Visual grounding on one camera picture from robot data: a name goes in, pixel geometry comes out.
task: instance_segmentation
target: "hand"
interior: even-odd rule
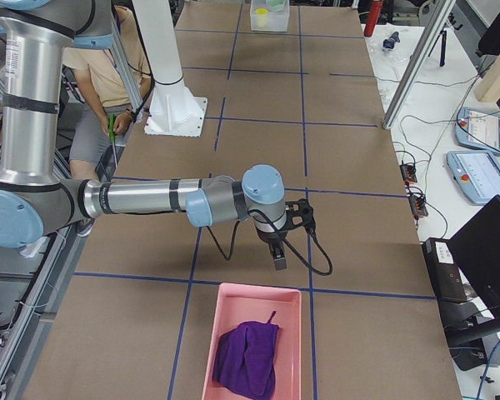
[[[100,126],[102,126],[102,131],[109,136],[108,125],[109,119],[107,115],[103,115],[102,117],[98,117],[100,120]]]
[[[123,135],[124,133],[126,133],[132,121],[133,117],[129,112],[125,111],[118,114],[117,117],[115,118],[115,125],[114,125],[115,134]]]

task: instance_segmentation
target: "person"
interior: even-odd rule
[[[140,43],[132,11],[114,7],[114,16],[127,60],[139,85],[141,96],[150,89],[151,78],[148,60]],[[108,116],[116,116],[114,132],[126,142],[132,131],[134,113],[117,65],[109,50],[89,50],[69,47],[63,53],[63,65],[71,68],[77,88],[85,100],[82,116],[77,123],[69,160],[73,179],[98,180],[96,166],[111,146],[108,136]],[[77,225],[79,236],[87,236],[93,220]]]

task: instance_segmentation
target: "beige shirt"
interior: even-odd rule
[[[143,46],[139,41],[133,13],[125,7],[121,7],[121,9],[126,11],[126,17],[120,22],[120,38],[130,65],[144,73],[142,75],[139,71],[132,69],[133,76],[139,84],[143,76],[148,78],[147,74],[150,73],[150,68],[144,55]],[[63,64],[71,69],[89,70],[94,90],[104,107],[130,103],[123,80],[118,75],[117,67],[109,50],[65,48]]]

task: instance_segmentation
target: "pink tray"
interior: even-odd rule
[[[223,283],[218,289],[217,309],[209,347],[206,380],[202,400],[243,400],[211,378],[217,354],[218,339],[245,321],[265,323],[273,311],[272,323],[279,325],[277,335],[276,390],[272,400],[299,400],[301,398],[302,295],[296,289],[262,287]]]

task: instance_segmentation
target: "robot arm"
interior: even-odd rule
[[[300,226],[314,232],[313,209],[307,201],[285,202],[282,178],[273,167],[258,165],[242,181],[229,177],[141,183],[57,179],[53,152],[63,49],[110,48],[110,2],[0,0],[0,5],[0,22],[7,29],[0,246],[20,247],[103,213],[185,211],[196,227],[252,217],[277,269],[285,268],[285,236]],[[172,21],[168,7],[162,10]],[[176,49],[175,39],[172,48]],[[176,71],[179,62],[170,64],[168,70]],[[177,90],[178,85],[183,85],[182,79],[169,90]],[[170,119],[176,121],[176,115]],[[294,223],[295,217],[302,222]]]

